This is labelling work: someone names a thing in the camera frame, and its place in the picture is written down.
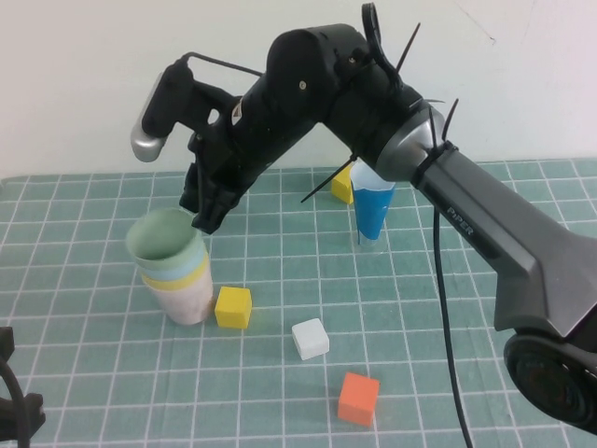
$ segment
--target blue cup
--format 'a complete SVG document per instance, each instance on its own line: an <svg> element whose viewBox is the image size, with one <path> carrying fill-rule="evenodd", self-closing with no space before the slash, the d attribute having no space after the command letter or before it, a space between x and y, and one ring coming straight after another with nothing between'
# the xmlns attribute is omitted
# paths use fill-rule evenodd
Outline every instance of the blue cup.
<svg viewBox="0 0 597 448"><path fill-rule="evenodd" d="M360 245L375 245L394 196L394 182L386 182L359 160L351 169L354 213Z"/></svg>

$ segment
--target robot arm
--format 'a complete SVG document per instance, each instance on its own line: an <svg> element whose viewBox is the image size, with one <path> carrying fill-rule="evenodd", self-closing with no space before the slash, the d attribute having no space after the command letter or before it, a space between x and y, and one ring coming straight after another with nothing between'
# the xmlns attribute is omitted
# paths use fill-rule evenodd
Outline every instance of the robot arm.
<svg viewBox="0 0 597 448"><path fill-rule="evenodd" d="M176 122L189 127L195 161L181 205L213 233L263 171L324 123L381 177L421 191L497 271L494 325L516 330L505 352L514 383L543 412L597 434L597 242L444 140L444 118L389 65L374 9L363 11L367 38L344 24L280 35L243 97L195 81L181 58L133 129L135 155L155 160Z"/></svg>

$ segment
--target cube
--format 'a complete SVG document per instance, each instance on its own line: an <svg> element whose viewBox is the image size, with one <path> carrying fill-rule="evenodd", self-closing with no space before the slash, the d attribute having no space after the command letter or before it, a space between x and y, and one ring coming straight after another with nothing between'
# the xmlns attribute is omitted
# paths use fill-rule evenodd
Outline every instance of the cube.
<svg viewBox="0 0 597 448"><path fill-rule="evenodd" d="M340 392L338 418L370 427L379 393L379 381L356 373L346 373Z"/></svg>
<svg viewBox="0 0 597 448"><path fill-rule="evenodd" d="M351 165L348 165L332 179L332 194L345 203L353 203Z"/></svg>
<svg viewBox="0 0 597 448"><path fill-rule="evenodd" d="M329 338L319 319L307 320L293 326L292 339L303 361L329 352Z"/></svg>
<svg viewBox="0 0 597 448"><path fill-rule="evenodd" d="M245 287L222 287L215 305L217 325L226 329L246 329L251 317L251 291Z"/></svg>

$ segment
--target green cup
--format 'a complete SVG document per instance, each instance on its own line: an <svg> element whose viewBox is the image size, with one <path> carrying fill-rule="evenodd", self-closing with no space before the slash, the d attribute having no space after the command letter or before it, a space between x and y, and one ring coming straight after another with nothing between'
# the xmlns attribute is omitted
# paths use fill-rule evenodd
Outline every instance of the green cup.
<svg viewBox="0 0 597 448"><path fill-rule="evenodd" d="M154 210L135 222L126 246L139 267L171 271L185 266L204 251L203 240L192 227L193 216L177 208Z"/></svg>

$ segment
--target green grid mat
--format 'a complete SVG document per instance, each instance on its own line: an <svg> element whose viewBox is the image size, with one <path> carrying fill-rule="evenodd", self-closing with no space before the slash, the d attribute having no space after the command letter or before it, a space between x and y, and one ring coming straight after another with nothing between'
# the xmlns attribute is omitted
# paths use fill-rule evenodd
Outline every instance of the green grid mat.
<svg viewBox="0 0 597 448"><path fill-rule="evenodd" d="M564 226L597 236L597 160L483 167ZM398 187L380 255L354 251L354 214L329 170L270 170L206 237L217 285L250 287L249 329L178 327L158 309L124 236L147 210L177 206L182 173L32 176L0 199L0 325L10 365L42 393L35 446L437 448L463 445L432 275L432 208ZM465 413L475 446L588 447L546 417L502 361L495 275L448 227L442 246ZM322 318L331 350L302 362L291 327ZM371 429L341 422L347 371L382 382Z"/></svg>

